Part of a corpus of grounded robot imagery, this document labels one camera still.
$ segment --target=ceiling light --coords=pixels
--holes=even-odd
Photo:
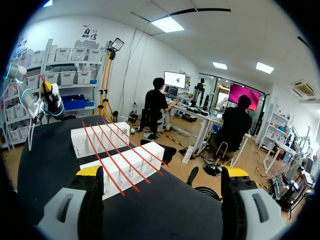
[[[258,63],[256,64],[255,69],[258,69],[258,70],[260,70],[260,71],[262,71],[262,72],[265,72],[265,73],[267,73],[267,74],[272,73],[272,71],[274,70],[274,68],[273,68],[272,66],[265,65],[265,64],[263,64],[263,63],[261,63],[261,62],[258,62]]]
[[[49,0],[47,1],[42,7],[45,8],[45,7],[49,7],[53,4],[53,0]]]
[[[172,17],[165,17],[151,22],[156,27],[160,28],[165,33],[185,30],[179,23],[173,20]]]
[[[224,69],[227,70],[227,65],[223,64],[223,63],[218,63],[218,62],[213,62],[213,65],[218,68],[218,69]]]

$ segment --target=stool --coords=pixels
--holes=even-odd
[[[225,144],[226,145],[226,148],[224,150],[224,153],[222,154],[222,152],[219,152],[221,146]],[[212,164],[208,164],[208,163],[204,163],[203,165],[203,170],[209,174],[210,176],[213,176],[213,177],[219,177],[221,175],[221,170],[218,168],[218,162],[219,160],[229,160],[231,157],[230,156],[226,156],[226,152],[227,152],[227,149],[228,149],[228,143],[226,142],[222,142],[218,148],[218,150],[216,151],[216,153],[214,154],[215,157],[217,157],[215,163],[212,165]]]

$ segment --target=black ceiling strip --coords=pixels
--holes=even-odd
[[[298,36],[298,39],[310,49],[308,43],[305,40],[303,40],[302,37]]]
[[[231,12],[231,9],[229,8],[197,8],[198,12]]]
[[[193,13],[193,12],[196,12],[196,11],[197,10],[195,10],[194,8],[189,8],[189,9],[186,9],[186,10],[173,12],[173,13],[171,13],[169,15],[170,16],[174,16],[174,15],[180,15],[180,14]]]
[[[148,23],[151,23],[151,21],[149,21],[148,19],[146,19],[146,18],[144,18],[143,16],[140,16],[139,14],[136,14],[135,12],[130,12],[131,14],[133,14],[133,15],[135,15],[135,16],[137,16],[137,17],[139,17],[139,18],[141,18],[141,19],[143,19],[143,20],[145,20],[145,21],[147,21]]]

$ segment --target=person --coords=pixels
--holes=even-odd
[[[157,132],[169,130],[169,111],[178,102],[174,101],[169,106],[165,95],[161,90],[165,86],[165,80],[162,77],[157,77],[153,80],[154,89],[147,92],[145,95],[144,109],[148,109],[150,114],[154,114],[157,119]]]
[[[230,157],[230,160],[238,153],[244,135],[251,128],[252,119],[248,114],[250,105],[250,98],[244,94],[239,97],[237,107],[227,107],[225,109],[222,115],[222,128],[216,137],[211,137],[209,140],[209,156],[204,159],[207,164],[213,164],[214,154],[223,142],[227,143],[228,146],[226,149],[226,144],[222,144],[219,149],[220,153],[224,153],[226,150],[225,155]],[[222,165],[225,166],[227,163],[228,161],[225,160]]]

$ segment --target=office chair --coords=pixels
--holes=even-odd
[[[190,175],[188,176],[187,180],[186,180],[186,184],[188,184],[190,187],[192,187],[192,182],[194,181],[194,179],[196,178],[197,174],[198,174],[199,168],[196,166],[194,169],[191,170]],[[219,195],[212,190],[209,187],[206,186],[198,186],[195,188],[195,190],[198,190],[199,192],[208,195],[209,197],[218,200],[219,202],[221,201]]]
[[[220,148],[221,146],[225,144],[226,145],[226,148],[224,150],[224,153],[220,152]],[[203,165],[203,170],[213,176],[213,177],[219,177],[221,175],[221,170],[218,168],[218,162],[219,160],[222,160],[222,161],[229,161],[232,157],[231,156],[227,156],[226,155],[226,152],[227,152],[227,149],[228,149],[228,143],[226,142],[222,142],[219,146],[219,148],[217,149],[216,153],[213,154],[213,157],[216,158],[216,161],[215,163],[212,165],[212,164],[208,164],[206,162],[204,162],[204,165]]]
[[[150,141],[145,140],[145,139],[141,139],[141,141],[140,141],[140,145],[144,145],[147,143],[150,143]],[[174,147],[171,147],[171,146],[165,146],[165,145],[161,145],[161,144],[159,144],[159,145],[164,148],[162,161],[165,162],[166,164],[169,164],[172,160],[172,157],[176,154],[177,149],[175,149]]]

